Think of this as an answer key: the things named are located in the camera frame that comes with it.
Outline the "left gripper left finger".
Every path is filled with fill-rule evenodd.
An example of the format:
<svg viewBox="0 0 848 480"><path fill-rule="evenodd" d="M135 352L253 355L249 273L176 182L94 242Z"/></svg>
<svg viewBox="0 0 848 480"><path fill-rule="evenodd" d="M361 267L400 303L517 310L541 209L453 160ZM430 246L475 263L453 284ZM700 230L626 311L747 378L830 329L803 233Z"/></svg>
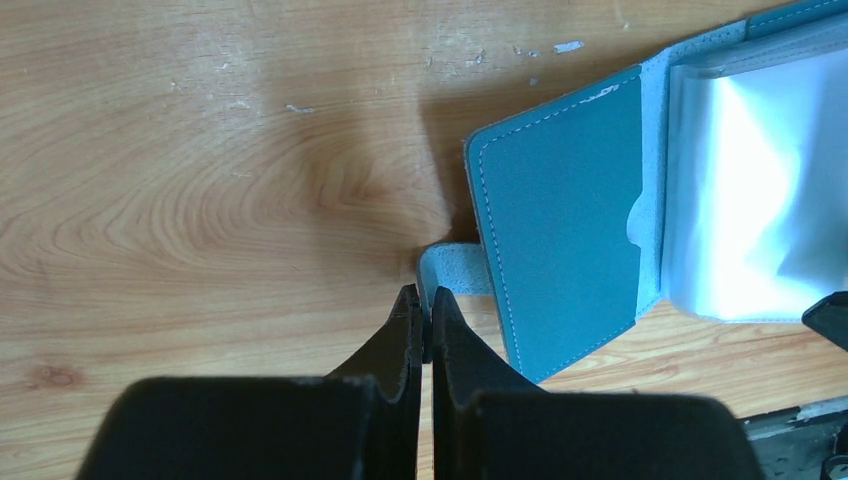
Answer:
<svg viewBox="0 0 848 480"><path fill-rule="evenodd" d="M387 321L324 376L153 377L105 416L81 479L412 479L423 320L404 286Z"/></svg>

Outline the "teal leather card holder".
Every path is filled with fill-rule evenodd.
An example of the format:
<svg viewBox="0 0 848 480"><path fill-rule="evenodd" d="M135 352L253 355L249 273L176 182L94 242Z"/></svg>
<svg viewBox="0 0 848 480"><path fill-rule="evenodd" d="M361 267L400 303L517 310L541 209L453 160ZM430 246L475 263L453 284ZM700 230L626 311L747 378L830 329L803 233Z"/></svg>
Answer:
<svg viewBox="0 0 848 480"><path fill-rule="evenodd" d="M799 1L671 45L473 133L480 240L428 248L437 293L490 295L543 381L660 301L793 323L847 287L847 5Z"/></svg>

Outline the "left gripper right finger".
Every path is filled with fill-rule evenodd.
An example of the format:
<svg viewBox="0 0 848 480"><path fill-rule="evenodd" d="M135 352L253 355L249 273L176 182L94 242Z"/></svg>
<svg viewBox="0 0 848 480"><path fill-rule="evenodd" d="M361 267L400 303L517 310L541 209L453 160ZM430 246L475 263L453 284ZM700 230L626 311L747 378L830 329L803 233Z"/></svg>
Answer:
<svg viewBox="0 0 848 480"><path fill-rule="evenodd" d="M667 394L552 393L510 367L439 288L433 322L438 479L759 479L719 401Z"/></svg>

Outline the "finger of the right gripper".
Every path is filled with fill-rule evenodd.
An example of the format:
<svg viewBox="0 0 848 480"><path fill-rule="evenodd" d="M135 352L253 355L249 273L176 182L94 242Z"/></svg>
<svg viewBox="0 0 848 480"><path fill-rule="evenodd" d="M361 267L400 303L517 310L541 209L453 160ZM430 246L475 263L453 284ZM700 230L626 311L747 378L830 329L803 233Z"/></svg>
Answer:
<svg viewBox="0 0 848 480"><path fill-rule="evenodd" d="M802 323L823 338L848 350L846 291L834 292L807 309Z"/></svg>

